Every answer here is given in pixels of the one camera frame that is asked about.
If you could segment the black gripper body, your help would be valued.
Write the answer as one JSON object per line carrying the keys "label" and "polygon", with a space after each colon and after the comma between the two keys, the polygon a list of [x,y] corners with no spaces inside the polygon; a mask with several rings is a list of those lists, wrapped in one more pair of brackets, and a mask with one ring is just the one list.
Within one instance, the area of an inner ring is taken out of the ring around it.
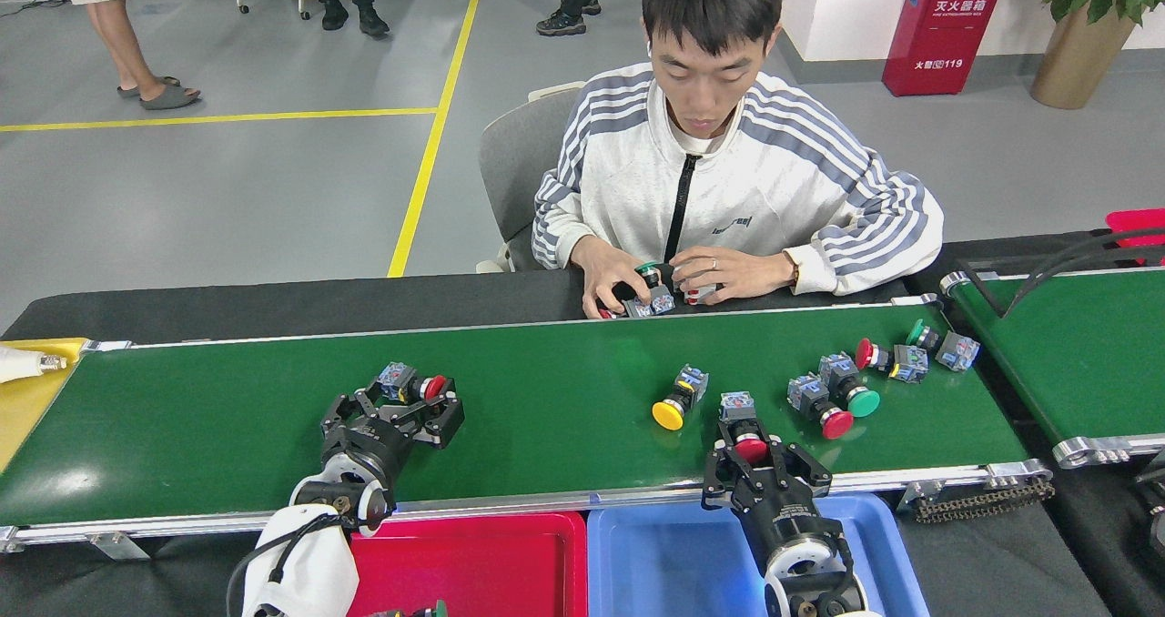
{"label": "black gripper body", "polygon": [[414,438],[400,433],[390,421],[360,417],[350,425],[329,430],[323,442],[323,469],[329,478],[370,483],[386,490],[396,485],[414,447]]}
{"label": "black gripper body", "polygon": [[804,551],[809,545],[821,545],[827,559],[839,551],[840,522],[821,517],[811,494],[795,490],[757,494],[744,485],[733,492],[729,509],[744,529],[744,541],[754,559]]}

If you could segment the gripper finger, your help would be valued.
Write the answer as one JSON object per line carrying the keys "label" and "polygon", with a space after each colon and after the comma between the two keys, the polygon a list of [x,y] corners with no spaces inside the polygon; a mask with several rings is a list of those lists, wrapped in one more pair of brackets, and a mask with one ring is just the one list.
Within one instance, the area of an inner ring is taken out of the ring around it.
{"label": "gripper finger", "polygon": [[716,440],[704,458],[702,509],[728,508],[737,481],[751,471],[751,464],[734,444]]}
{"label": "gripper finger", "polygon": [[332,431],[338,427],[353,427],[356,419],[384,419],[381,414],[381,385],[369,385],[354,390],[353,393],[340,393],[331,406],[325,410],[320,420],[320,430]]}
{"label": "gripper finger", "polygon": [[444,390],[432,400],[388,405],[387,421],[405,439],[432,447],[449,447],[463,425],[463,402],[456,389]]}
{"label": "gripper finger", "polygon": [[770,444],[769,451],[774,467],[774,480],[769,483],[771,496],[809,499],[829,492],[832,473],[800,444]]}

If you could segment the person's left hand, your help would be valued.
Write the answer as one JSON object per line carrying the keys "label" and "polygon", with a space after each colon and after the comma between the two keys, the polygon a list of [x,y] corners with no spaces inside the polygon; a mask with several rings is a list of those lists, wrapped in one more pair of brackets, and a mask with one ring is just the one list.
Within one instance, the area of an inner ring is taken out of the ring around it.
{"label": "person's left hand", "polygon": [[716,305],[736,298],[754,298],[797,284],[799,265],[789,253],[755,256],[720,247],[691,247],[670,260],[673,279],[684,292],[716,288],[700,298],[702,305]]}

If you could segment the person's right hand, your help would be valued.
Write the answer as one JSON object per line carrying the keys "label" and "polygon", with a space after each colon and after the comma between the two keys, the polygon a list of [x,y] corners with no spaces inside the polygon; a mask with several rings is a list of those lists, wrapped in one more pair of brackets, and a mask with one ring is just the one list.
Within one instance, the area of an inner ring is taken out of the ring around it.
{"label": "person's right hand", "polygon": [[599,319],[599,303],[612,313],[623,314],[623,303],[616,300],[613,288],[620,282],[628,284],[641,302],[652,302],[652,290],[636,271],[643,261],[628,255],[623,249],[612,247],[608,241],[594,235],[577,241],[570,255],[571,264],[585,274],[582,290],[582,313],[588,319]]}

